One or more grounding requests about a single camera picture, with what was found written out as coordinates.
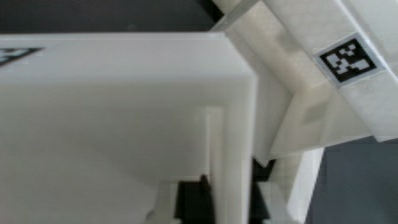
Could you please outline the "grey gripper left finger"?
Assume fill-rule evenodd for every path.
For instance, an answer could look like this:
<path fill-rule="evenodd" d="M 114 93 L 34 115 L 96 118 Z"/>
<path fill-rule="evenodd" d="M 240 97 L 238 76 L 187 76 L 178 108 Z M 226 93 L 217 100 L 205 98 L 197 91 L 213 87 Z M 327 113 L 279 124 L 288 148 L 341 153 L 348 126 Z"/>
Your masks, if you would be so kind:
<path fill-rule="evenodd" d="M 158 185 L 148 224 L 213 224 L 213 194 L 208 177 Z"/>

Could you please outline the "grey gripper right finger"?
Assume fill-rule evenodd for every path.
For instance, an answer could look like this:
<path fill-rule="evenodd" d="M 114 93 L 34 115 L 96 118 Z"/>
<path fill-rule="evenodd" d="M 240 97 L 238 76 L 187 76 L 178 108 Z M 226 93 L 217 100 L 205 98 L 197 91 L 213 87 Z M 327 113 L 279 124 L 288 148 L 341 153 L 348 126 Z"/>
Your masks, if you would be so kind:
<path fill-rule="evenodd" d="M 251 224 L 290 224 L 286 202 L 277 185 L 256 182 L 251 192 Z"/>

